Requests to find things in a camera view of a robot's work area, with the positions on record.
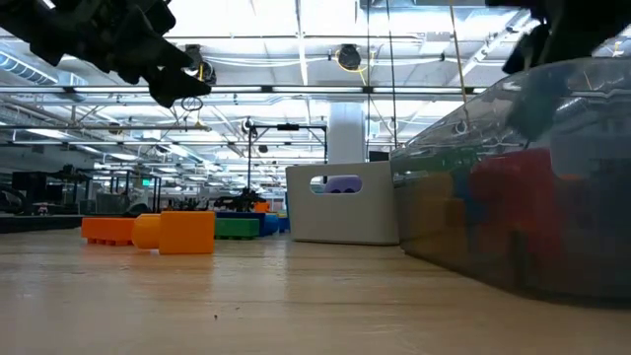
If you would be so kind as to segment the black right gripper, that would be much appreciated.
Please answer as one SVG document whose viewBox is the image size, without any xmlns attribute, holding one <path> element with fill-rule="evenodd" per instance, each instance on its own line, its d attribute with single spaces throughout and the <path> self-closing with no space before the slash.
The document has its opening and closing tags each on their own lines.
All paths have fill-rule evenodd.
<svg viewBox="0 0 631 355">
<path fill-rule="evenodd" d="M 631 24 L 631 0 L 485 0 L 485 5 L 528 9 L 541 21 L 520 38 L 503 67 L 526 77 L 506 123 L 527 141 L 543 133 L 550 115 L 544 110 L 551 111 L 544 97 L 549 77 L 539 67 L 591 56 Z"/>
</svg>

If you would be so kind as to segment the white square pillar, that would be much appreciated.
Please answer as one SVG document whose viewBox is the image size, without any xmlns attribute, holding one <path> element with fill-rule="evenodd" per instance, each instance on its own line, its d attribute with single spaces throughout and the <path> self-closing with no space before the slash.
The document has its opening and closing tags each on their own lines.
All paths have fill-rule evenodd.
<svg viewBox="0 0 631 355">
<path fill-rule="evenodd" d="M 360 103 L 332 103 L 329 110 L 327 149 L 331 164 L 365 161 L 364 111 Z"/>
</svg>

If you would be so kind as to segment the white plastic bin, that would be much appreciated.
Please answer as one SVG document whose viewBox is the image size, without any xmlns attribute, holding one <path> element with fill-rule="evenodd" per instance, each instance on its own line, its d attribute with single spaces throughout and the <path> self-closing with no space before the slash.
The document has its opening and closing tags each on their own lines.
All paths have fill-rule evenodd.
<svg viewBox="0 0 631 355">
<path fill-rule="evenodd" d="M 357 177 L 352 193 L 316 193 L 313 178 Z M 387 161 L 303 165 L 286 169 L 291 237 L 295 242 L 396 246 L 393 183 Z"/>
</svg>

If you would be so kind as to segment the distant black rig frame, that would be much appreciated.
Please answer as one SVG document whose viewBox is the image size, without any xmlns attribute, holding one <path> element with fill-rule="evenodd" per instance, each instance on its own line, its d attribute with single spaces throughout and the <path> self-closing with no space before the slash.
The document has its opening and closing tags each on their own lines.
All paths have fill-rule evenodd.
<svg viewBox="0 0 631 355">
<path fill-rule="evenodd" d="M 323 147 L 323 162 L 328 163 L 328 133 L 325 125 L 301 125 L 297 123 L 278 123 L 278 124 L 255 124 L 250 118 L 245 121 L 247 131 L 247 172 L 246 172 L 246 188 L 243 190 L 242 197 L 244 212 L 251 212 L 255 203 L 259 200 L 259 196 L 251 188 L 251 167 L 252 167 L 252 147 L 254 143 L 253 131 L 260 130 L 257 138 L 262 138 L 264 134 L 272 129 L 276 131 L 299 131 L 307 130 L 319 144 Z"/>
</svg>

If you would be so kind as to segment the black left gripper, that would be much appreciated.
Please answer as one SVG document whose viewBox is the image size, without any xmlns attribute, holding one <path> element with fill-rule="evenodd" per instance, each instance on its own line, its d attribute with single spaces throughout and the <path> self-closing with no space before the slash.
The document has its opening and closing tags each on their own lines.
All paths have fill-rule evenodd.
<svg viewBox="0 0 631 355">
<path fill-rule="evenodd" d="M 104 72 L 120 70 L 127 83 L 147 75 L 151 97 L 166 108 L 211 93 L 180 70 L 192 59 L 164 39 L 174 26 L 166 0 L 0 0 L 0 28 L 34 55 L 53 66 L 72 55 Z"/>
</svg>

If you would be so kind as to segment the green toy brick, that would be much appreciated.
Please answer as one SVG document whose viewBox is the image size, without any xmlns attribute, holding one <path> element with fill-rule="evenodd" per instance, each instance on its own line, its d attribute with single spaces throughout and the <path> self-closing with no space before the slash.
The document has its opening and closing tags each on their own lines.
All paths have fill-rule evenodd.
<svg viewBox="0 0 631 355">
<path fill-rule="evenodd" d="M 254 240 L 259 236 L 258 219 L 218 218 L 215 238 L 218 240 Z"/>
</svg>

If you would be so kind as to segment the grey translucent plastic bin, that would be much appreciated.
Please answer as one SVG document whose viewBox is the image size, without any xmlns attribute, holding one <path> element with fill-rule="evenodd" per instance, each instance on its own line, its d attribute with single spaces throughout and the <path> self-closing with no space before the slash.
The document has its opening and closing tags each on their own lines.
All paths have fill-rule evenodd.
<svg viewBox="0 0 631 355">
<path fill-rule="evenodd" d="M 392 152 L 390 170 L 400 245 L 409 255 L 527 297 L 631 309 L 631 59 L 582 58 L 541 66 L 551 111 L 532 141 L 507 125 L 525 81 L 510 75 L 475 95 Z M 479 250 L 476 221 L 466 227 L 464 204 L 453 197 L 447 228 L 428 239 L 412 237 L 419 178 L 412 156 L 470 147 L 480 162 L 528 149 L 550 152 L 559 208 L 562 254 L 538 272 L 526 264 L 525 242 L 511 238 L 510 257 Z"/>
</svg>

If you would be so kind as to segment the distant dark workstations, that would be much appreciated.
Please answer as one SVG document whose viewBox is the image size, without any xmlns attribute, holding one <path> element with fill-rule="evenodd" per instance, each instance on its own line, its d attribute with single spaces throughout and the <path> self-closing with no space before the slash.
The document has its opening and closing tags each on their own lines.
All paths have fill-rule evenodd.
<svg viewBox="0 0 631 355">
<path fill-rule="evenodd" d="M 0 235 L 73 229 L 86 218 L 135 218 L 160 210 L 161 177 L 131 170 L 11 173 L 0 179 Z"/>
</svg>

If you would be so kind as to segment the orange toy brick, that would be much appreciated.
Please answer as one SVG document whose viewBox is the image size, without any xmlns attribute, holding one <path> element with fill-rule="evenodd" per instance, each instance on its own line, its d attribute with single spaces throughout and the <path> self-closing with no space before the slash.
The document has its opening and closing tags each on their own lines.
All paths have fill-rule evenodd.
<svg viewBox="0 0 631 355">
<path fill-rule="evenodd" d="M 132 246 L 134 224 L 135 220 L 132 218 L 84 217 L 81 237 L 88 244 Z"/>
</svg>

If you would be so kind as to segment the large orange peg block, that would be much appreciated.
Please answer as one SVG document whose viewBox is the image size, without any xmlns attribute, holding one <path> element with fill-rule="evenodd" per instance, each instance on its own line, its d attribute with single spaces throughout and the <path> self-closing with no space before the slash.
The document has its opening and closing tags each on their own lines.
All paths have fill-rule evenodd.
<svg viewBox="0 0 631 355">
<path fill-rule="evenodd" d="M 159 254 L 212 254 L 215 245 L 215 213 L 164 211 L 135 219 L 131 240 L 142 250 Z"/>
</svg>

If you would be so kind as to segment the red toy brick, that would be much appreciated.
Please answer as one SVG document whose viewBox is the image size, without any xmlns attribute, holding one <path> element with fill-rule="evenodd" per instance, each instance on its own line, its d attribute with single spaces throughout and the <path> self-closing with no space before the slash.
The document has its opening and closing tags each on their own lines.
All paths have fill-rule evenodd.
<svg viewBox="0 0 631 355">
<path fill-rule="evenodd" d="M 487 158 L 469 175 L 471 196 L 479 203 L 479 250 L 498 261 L 510 257 L 511 238 L 525 242 L 526 264 L 540 272 L 562 254 L 559 208 L 550 152 L 522 150 Z"/>
</svg>

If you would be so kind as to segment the large green peg block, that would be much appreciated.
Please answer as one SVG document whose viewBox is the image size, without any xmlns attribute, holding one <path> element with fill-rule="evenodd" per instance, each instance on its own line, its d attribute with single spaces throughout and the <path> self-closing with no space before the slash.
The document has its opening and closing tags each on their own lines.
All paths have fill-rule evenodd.
<svg viewBox="0 0 631 355">
<path fill-rule="evenodd" d="M 456 168 L 472 167 L 481 159 L 470 147 L 451 148 L 436 152 L 422 152 L 412 156 L 411 168 L 415 171 L 450 172 Z"/>
</svg>

